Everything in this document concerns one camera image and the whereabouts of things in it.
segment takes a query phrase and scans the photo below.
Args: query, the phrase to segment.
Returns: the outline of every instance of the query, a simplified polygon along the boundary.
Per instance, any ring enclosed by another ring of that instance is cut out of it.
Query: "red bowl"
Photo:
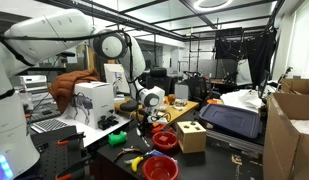
[[[143,164],[142,173],[146,180],[176,180],[178,166],[167,156],[153,156]]]
[[[170,150],[177,145],[177,137],[171,132],[158,132],[152,137],[155,146],[160,150]]]

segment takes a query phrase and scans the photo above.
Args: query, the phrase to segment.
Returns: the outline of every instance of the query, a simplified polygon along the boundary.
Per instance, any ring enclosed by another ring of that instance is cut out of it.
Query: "ceiling light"
[[[217,6],[209,6],[209,7],[202,7],[201,3],[204,2],[206,0],[197,0],[193,6],[196,10],[200,10],[200,11],[214,11],[217,9],[222,9],[226,6],[228,6],[229,4],[231,4],[233,2],[233,0],[227,0],[226,2],[219,4]]]

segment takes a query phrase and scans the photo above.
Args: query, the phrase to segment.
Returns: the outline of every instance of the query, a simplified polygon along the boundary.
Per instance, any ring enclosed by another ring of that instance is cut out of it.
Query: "white cardboard box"
[[[76,84],[66,114],[91,128],[98,129],[101,117],[107,118],[112,115],[110,110],[114,110],[113,96],[113,86],[109,83]]]

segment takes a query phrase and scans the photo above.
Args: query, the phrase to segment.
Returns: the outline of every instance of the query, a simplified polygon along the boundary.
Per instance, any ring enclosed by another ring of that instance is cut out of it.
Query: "office chair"
[[[166,68],[155,67],[150,70],[150,76],[146,77],[146,88],[157,86],[165,91],[165,96],[170,94],[172,77],[167,76]]]
[[[189,91],[189,100],[198,102],[199,109],[207,104],[209,99],[209,92],[207,91],[207,84],[204,77],[193,77],[185,80]]]

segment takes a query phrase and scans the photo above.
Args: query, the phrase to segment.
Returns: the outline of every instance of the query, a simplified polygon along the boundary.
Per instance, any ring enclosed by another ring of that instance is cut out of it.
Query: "black curtain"
[[[242,38],[243,41],[216,37],[216,59],[238,61],[248,58],[253,84],[258,85],[264,71],[270,72],[271,58],[276,48],[275,36],[276,31],[272,30],[256,37]]]

